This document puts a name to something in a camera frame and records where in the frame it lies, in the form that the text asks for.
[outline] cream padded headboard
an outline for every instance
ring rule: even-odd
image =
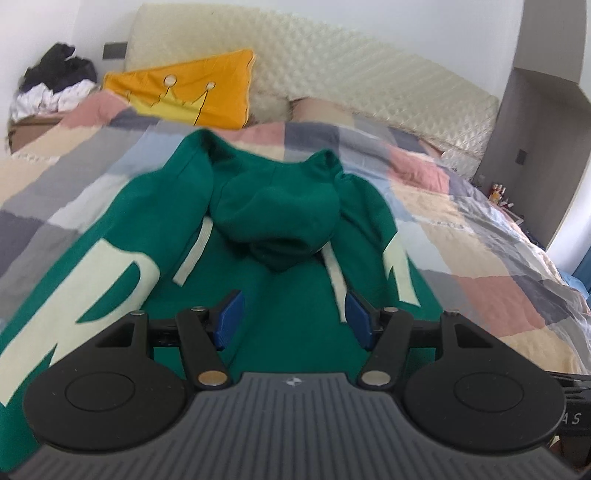
[[[253,103],[265,96],[322,98],[451,149],[444,157],[464,176],[472,176],[482,159],[498,111],[496,97],[422,57],[293,15],[237,5],[144,4],[125,69],[239,48],[252,48],[257,56]]]

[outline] pink quilt square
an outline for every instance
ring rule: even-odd
[[[497,338],[542,329],[545,321],[511,277],[457,277],[485,330]]]

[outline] white wall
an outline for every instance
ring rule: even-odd
[[[580,87],[591,99],[591,0],[587,0],[587,41],[583,56]],[[582,175],[570,209],[548,248],[556,266],[572,274],[591,248],[591,159]]]
[[[72,40],[80,0],[0,0],[0,155],[8,108],[27,67],[55,42]]]
[[[548,256],[560,270],[572,274],[589,248],[591,248],[591,167],[588,163],[570,210],[548,248]]]
[[[502,97],[521,25],[523,0],[217,0],[289,12],[356,28],[422,55]],[[129,37],[142,0],[82,0],[73,42],[99,74],[102,46]]]

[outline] white drawstring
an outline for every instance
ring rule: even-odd
[[[330,242],[320,250],[326,270],[329,273],[330,283],[332,283],[335,293],[336,306],[339,309],[341,323],[347,323],[345,318],[345,297],[347,296],[347,284],[343,272],[340,269],[339,262],[336,259],[335,252],[332,250]]]
[[[209,236],[212,234],[212,229],[213,222],[211,218],[203,217],[203,223],[201,225],[201,231],[199,232],[197,241],[173,277],[173,282],[175,282],[179,287],[184,285],[184,283],[187,281],[187,278],[195,268],[195,265],[197,265],[197,262],[201,258],[201,255],[203,255],[203,251],[205,250]]]

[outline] blue gripper pad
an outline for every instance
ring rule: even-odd
[[[374,330],[369,312],[350,293],[345,297],[345,318],[361,348],[374,347]]]
[[[244,295],[239,292],[230,303],[219,313],[213,341],[217,349],[225,349],[244,316]]]

